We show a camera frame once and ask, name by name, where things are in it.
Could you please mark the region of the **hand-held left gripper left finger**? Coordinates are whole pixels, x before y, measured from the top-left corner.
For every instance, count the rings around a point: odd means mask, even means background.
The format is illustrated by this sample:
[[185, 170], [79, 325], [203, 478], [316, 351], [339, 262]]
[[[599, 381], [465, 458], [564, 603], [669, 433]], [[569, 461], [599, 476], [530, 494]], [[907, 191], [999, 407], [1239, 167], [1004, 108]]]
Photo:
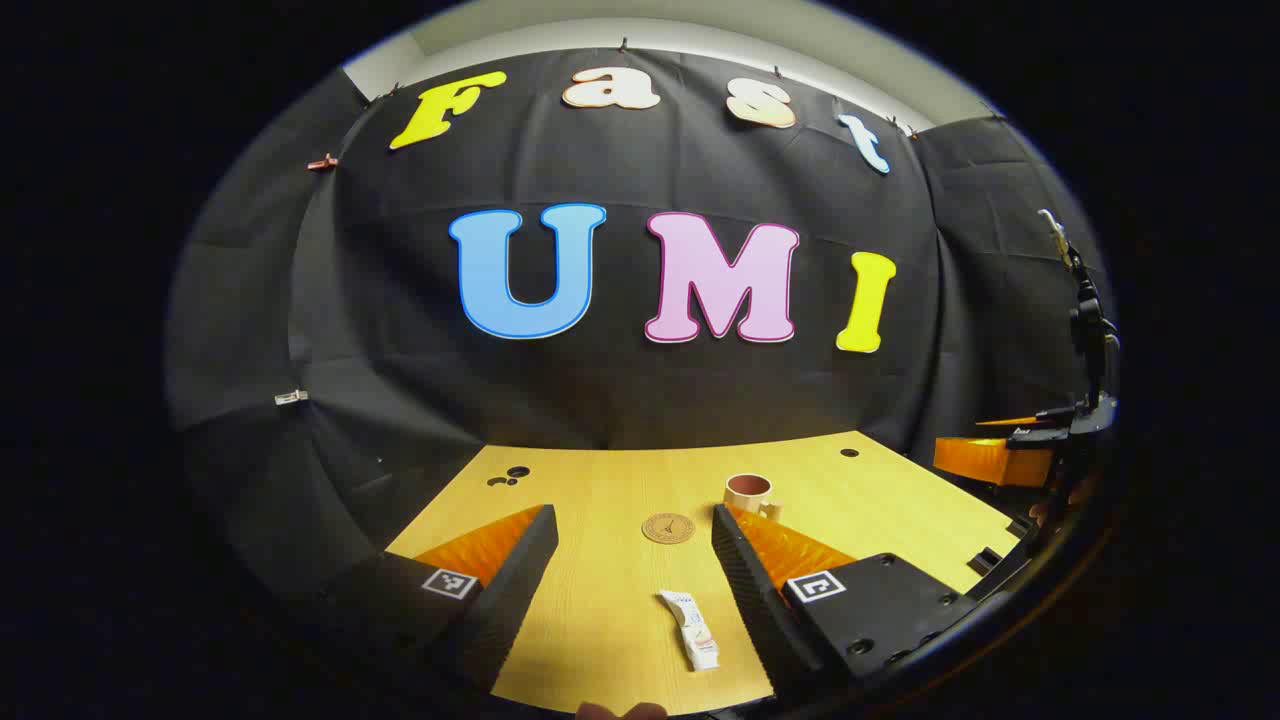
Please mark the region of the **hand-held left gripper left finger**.
[[406, 694], [490, 694], [558, 543], [539, 503], [416, 556], [381, 551], [301, 596], [300, 625]]

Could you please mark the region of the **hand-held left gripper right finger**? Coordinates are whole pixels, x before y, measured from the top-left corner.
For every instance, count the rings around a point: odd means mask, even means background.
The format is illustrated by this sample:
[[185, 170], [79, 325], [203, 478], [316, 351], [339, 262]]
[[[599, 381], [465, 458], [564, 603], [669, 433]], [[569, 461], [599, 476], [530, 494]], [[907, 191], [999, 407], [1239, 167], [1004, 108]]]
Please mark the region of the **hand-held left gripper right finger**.
[[723, 503], [712, 547], [781, 700], [873, 687], [977, 607], [895, 553], [837, 560], [828, 546]]

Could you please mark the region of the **white toothpaste tube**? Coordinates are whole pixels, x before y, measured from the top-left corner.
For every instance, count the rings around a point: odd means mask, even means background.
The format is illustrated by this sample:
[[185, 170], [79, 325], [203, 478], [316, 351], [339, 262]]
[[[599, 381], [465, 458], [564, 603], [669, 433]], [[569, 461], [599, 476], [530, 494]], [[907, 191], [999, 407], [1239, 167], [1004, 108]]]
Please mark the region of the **white toothpaste tube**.
[[687, 592], [659, 591], [657, 596], [673, 615], [684, 651], [695, 673], [718, 669], [719, 646], [698, 606]]

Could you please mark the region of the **beige cup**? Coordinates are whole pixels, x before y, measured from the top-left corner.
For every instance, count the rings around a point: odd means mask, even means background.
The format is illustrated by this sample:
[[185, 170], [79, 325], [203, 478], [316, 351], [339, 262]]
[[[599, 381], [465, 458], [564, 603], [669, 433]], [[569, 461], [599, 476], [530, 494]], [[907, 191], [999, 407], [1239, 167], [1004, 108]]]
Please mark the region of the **beige cup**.
[[783, 506], [773, 498], [773, 483], [759, 474], [741, 473], [724, 482], [722, 502], [730, 510], [754, 512], [772, 521], [781, 521]]

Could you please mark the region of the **wooden desktop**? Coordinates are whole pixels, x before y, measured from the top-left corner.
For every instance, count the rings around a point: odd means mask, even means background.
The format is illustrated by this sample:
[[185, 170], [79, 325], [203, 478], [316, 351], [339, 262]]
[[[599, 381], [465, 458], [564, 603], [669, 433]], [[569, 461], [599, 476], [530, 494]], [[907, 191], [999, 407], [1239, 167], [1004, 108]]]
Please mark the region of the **wooden desktop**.
[[[534, 505], [557, 515], [558, 548], [493, 688], [502, 700], [570, 712], [582, 702], [672, 714], [772, 694], [710, 543], [714, 506], [735, 474], [768, 478], [782, 521], [855, 559], [891, 552], [955, 591], [979, 579], [969, 560], [1015, 546], [1009, 516], [855, 432], [705, 448], [586, 451], [489, 445], [389, 543], [416, 556]], [[677, 512], [681, 544], [641, 524]], [[695, 673], [659, 591], [690, 593], [719, 646]]]

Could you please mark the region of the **black backdrop cloth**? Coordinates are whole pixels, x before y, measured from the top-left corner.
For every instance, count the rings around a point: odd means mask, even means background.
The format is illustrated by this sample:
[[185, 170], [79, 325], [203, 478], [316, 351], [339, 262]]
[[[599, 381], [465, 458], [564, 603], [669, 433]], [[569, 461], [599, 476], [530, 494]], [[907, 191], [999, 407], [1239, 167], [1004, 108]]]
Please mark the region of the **black backdrop cloth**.
[[662, 50], [507, 56], [366, 106], [335, 73], [237, 159], [180, 255], [166, 393], [189, 482], [292, 594], [489, 445], [860, 430], [927, 464], [938, 436], [1085, 391], [1042, 208], [1115, 316], [1094, 227], [1006, 120], [911, 137]]

